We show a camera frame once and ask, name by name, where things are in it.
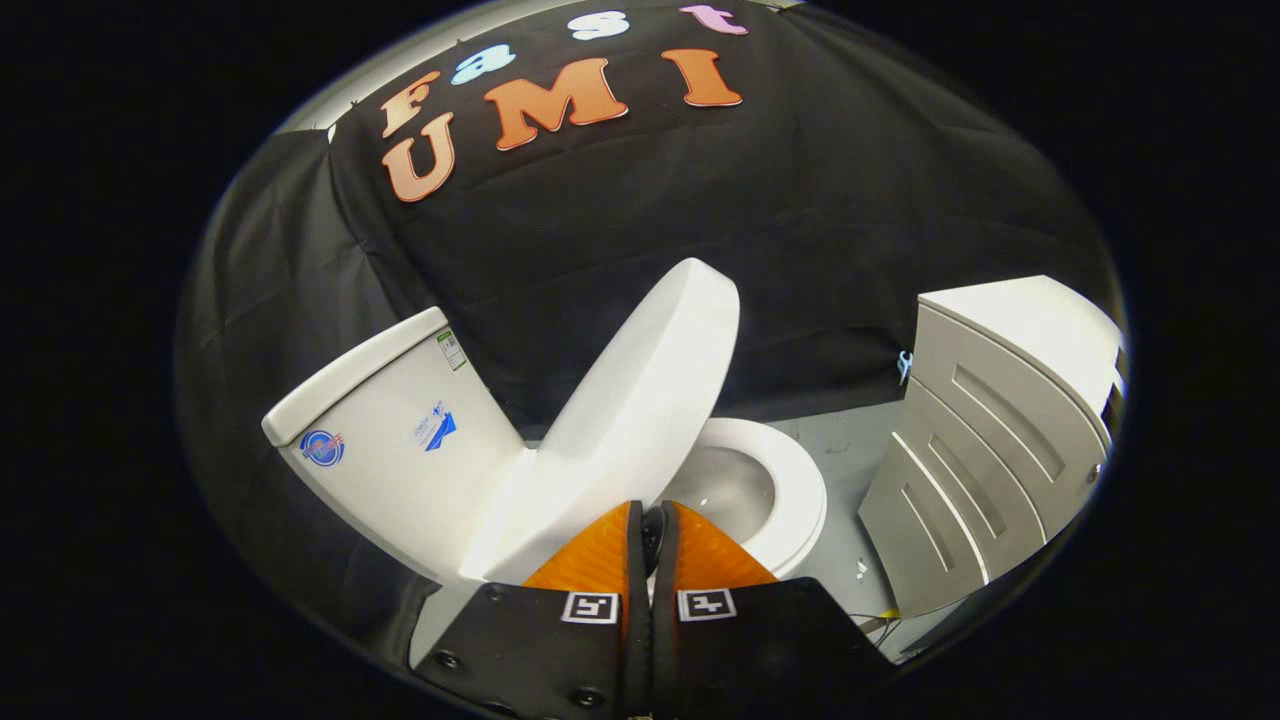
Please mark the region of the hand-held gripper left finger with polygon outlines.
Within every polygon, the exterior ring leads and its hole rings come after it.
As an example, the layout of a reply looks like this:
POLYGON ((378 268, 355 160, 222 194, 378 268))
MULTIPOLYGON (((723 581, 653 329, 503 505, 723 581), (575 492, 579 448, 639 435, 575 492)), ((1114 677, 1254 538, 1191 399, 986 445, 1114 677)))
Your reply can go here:
POLYGON ((643 506, 604 512, 518 584, 488 582, 415 673, 480 714, 628 716, 646 698, 643 506))

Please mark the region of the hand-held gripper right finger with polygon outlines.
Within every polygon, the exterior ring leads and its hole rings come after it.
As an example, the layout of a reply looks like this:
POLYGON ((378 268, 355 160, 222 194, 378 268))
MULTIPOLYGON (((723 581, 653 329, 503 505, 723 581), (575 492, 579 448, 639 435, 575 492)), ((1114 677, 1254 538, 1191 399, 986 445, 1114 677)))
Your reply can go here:
POLYGON ((655 714, 858 716, 895 674, 812 577, 781 579, 664 501, 655 566, 655 714))

